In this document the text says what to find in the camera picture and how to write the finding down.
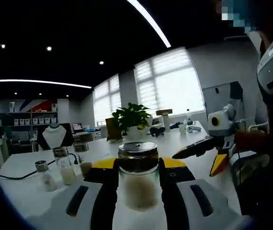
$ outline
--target led light strip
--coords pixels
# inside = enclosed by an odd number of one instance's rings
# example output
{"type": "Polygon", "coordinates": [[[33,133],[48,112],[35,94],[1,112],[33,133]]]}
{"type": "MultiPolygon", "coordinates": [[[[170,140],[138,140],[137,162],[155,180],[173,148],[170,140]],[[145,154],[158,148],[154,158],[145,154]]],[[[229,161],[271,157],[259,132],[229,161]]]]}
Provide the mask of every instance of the led light strip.
{"type": "Polygon", "coordinates": [[[46,80],[3,79],[3,80],[0,80],[0,82],[34,82],[34,83],[46,83],[46,84],[55,84],[55,85],[66,85],[66,86],[80,87],[80,88],[86,88],[86,89],[92,88],[91,86],[86,86],[86,85],[76,85],[76,84],[61,83],[61,82],[46,81],[46,80]]]}
{"type": "Polygon", "coordinates": [[[156,23],[156,21],[151,17],[151,15],[148,13],[148,11],[137,1],[137,0],[127,0],[131,5],[136,8],[137,11],[141,13],[141,15],[148,21],[148,23],[151,25],[151,27],[156,31],[156,33],[159,35],[161,40],[164,42],[165,46],[167,48],[170,48],[170,43],[167,40],[166,36],[156,23]]]}

